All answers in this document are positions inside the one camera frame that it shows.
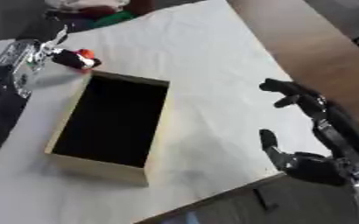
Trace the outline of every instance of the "box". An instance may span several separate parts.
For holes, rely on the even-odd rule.
[[[93,72],[45,153],[70,171],[147,185],[145,167],[168,87],[163,80]]]

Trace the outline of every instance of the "table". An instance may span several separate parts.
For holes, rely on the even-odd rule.
[[[229,0],[292,78],[359,121],[359,48],[303,0]]]
[[[81,77],[46,69],[0,150],[0,223],[130,223],[273,176],[263,128],[277,132],[285,151],[328,153],[298,108],[274,108],[281,95],[258,88],[289,76],[223,0],[74,34],[65,44],[94,50],[103,71],[172,83],[151,185],[75,177],[47,161],[43,148]]]

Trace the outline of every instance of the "wooden table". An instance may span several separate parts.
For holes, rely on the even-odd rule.
[[[339,102],[359,121],[359,48],[303,0],[229,0],[296,81]]]

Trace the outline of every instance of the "metal robotic hand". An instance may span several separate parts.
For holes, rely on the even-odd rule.
[[[359,207],[359,124],[336,103],[295,82],[267,79],[260,88],[285,96],[274,104],[276,108],[297,104],[312,119],[316,138],[332,152],[332,157],[307,152],[284,153],[278,149],[275,134],[261,129],[263,150],[276,168],[309,182],[350,185]]]
[[[67,27],[55,17],[30,25],[0,54],[0,148],[32,94],[32,86],[47,60],[80,70],[99,66],[88,50],[56,48],[67,39]]]

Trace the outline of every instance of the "white cloth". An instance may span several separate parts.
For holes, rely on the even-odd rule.
[[[110,6],[119,9],[127,5],[130,0],[45,0],[46,3],[57,9],[79,10],[92,6]]]
[[[74,176],[46,160],[45,144],[81,80],[49,64],[0,150],[0,224],[132,223],[270,177],[278,172],[260,147],[264,128],[285,151],[327,155],[298,108],[273,108],[281,95],[259,90],[267,77],[290,78],[224,0],[74,34],[66,46],[93,50],[100,70],[171,82],[150,186]]]

